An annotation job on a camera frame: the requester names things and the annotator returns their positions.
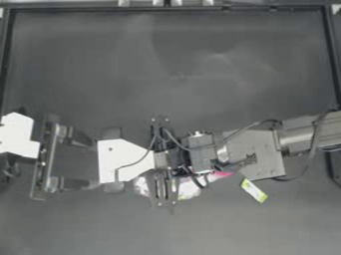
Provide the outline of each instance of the pink object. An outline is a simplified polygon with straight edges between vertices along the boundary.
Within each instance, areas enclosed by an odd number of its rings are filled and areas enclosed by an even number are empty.
[[[232,172],[215,171],[214,174],[216,174],[219,176],[228,177],[232,175]]]

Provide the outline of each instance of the white object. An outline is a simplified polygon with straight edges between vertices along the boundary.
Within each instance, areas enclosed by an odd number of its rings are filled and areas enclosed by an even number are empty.
[[[33,120],[12,113],[2,117],[0,127],[0,153],[37,158],[40,143],[31,141]]]
[[[333,15],[335,15],[339,12],[341,4],[331,4],[331,11]]]
[[[108,139],[99,140],[97,152],[100,183],[109,183],[116,181],[116,169],[123,165],[135,163],[147,153],[147,149],[124,139]],[[154,168],[155,156],[151,151],[142,162],[119,169],[117,181],[129,181]]]

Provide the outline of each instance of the yellow-green tag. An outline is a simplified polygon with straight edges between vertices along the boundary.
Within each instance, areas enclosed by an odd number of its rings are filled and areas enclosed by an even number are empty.
[[[242,189],[253,196],[253,198],[259,202],[267,198],[267,195],[259,190],[259,188],[247,180],[246,178],[240,182]]]

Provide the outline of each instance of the wire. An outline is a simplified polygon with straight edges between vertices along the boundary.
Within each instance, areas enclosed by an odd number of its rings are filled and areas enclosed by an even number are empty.
[[[207,181],[207,176],[204,175],[203,178],[204,178],[204,182],[206,182],[206,185],[202,185],[200,182],[198,181],[192,171],[183,165],[182,166],[182,169],[184,170],[184,172],[187,173],[191,181],[194,182],[194,184],[196,185],[196,187],[199,189],[204,189],[204,188],[208,188],[208,181]]]
[[[261,126],[261,125],[263,125],[263,124],[266,124],[266,123],[277,123],[277,124],[279,124],[281,121],[278,121],[278,120],[263,120],[263,121],[261,121],[261,122],[255,122],[255,123],[253,123],[251,125],[248,125],[248,126],[240,128],[238,131],[235,131],[228,137],[226,137],[226,138],[223,139],[223,141],[230,141],[230,140],[232,140],[235,137],[238,137],[238,136],[239,136],[243,132],[246,132],[248,129],[255,128],[255,127],[258,127],[258,126]]]
[[[199,147],[195,147],[195,148],[188,148],[188,147],[183,146],[183,145],[178,142],[176,138],[174,137],[174,135],[171,134],[171,132],[170,132],[164,127],[163,127],[163,131],[166,132],[166,134],[167,134],[170,140],[176,144],[176,146],[178,146],[180,149],[186,150],[186,151],[194,151],[194,150],[198,150],[198,149],[200,149],[200,148],[214,147],[214,145],[210,144],[210,145],[199,146]]]
[[[313,122],[314,132],[313,132],[311,143],[310,143],[310,151],[309,151],[309,154],[307,154],[307,159],[306,159],[305,165],[302,167],[301,173],[298,175],[290,176],[290,177],[282,177],[282,178],[275,177],[275,178],[273,178],[274,180],[277,180],[277,181],[291,181],[294,179],[298,179],[305,174],[305,172],[307,171],[307,169],[310,167],[310,164],[311,164],[311,161],[313,161],[314,156],[315,156],[317,147],[318,147],[318,140],[319,140],[321,131],[322,131],[322,125],[323,125],[326,115],[329,113],[330,113],[330,111],[321,114],[318,116],[318,118],[315,119],[315,121]]]
[[[154,135],[154,137],[152,137],[152,140],[151,140],[148,149],[147,149],[144,155],[142,156],[142,158],[140,158],[139,160],[136,160],[135,162],[132,162],[132,163],[124,164],[123,166],[117,167],[117,168],[113,170],[113,172],[115,172],[115,180],[119,180],[119,170],[120,170],[120,169],[136,165],[138,163],[140,163],[140,162],[146,159],[146,157],[148,156],[148,154],[150,154],[150,152],[151,152],[151,150],[152,150],[152,148],[154,148],[154,145],[155,145],[155,141],[156,141],[156,137],[158,137],[158,136],[159,136],[159,133],[155,132],[155,135]]]
[[[230,141],[230,140],[234,139],[236,136],[239,136],[243,132],[246,132],[248,129],[251,129],[251,128],[257,127],[257,126],[261,126],[261,125],[263,125],[263,124],[266,124],[266,123],[279,123],[279,121],[278,121],[278,120],[265,120],[265,121],[261,121],[261,122],[255,122],[255,123],[253,123],[251,125],[248,125],[247,127],[243,127],[242,129],[239,129],[238,131],[235,131],[228,137],[226,137],[226,138],[223,139],[223,141]],[[170,132],[164,127],[163,127],[163,131],[166,132],[168,138],[170,138],[171,141],[175,143],[175,145],[176,145],[180,149],[183,149],[183,150],[186,150],[186,151],[194,151],[194,150],[198,150],[198,149],[214,147],[214,144],[208,144],[208,145],[203,145],[203,146],[199,146],[199,147],[188,148],[188,147],[183,146],[183,145],[178,142],[176,138],[172,136],[171,132]]]

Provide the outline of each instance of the metal frame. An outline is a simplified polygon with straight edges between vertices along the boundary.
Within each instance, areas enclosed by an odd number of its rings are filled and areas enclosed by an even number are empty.
[[[5,4],[2,15],[2,29],[0,42],[0,117],[6,114],[8,83],[6,73],[9,68],[10,44],[13,33],[14,16],[18,12],[319,12],[323,27],[326,49],[329,55],[330,72],[338,109],[341,106],[341,62],[337,49],[337,37],[333,23],[331,5],[323,3],[306,4],[232,4],[215,0],[214,6],[202,6],[202,0],[183,1],[180,7],[171,7],[171,0],[163,0],[164,6],[154,6],[152,0],[138,2],[131,1],[131,7],[119,7],[119,1],[112,2],[59,2],[59,3],[20,3]]]

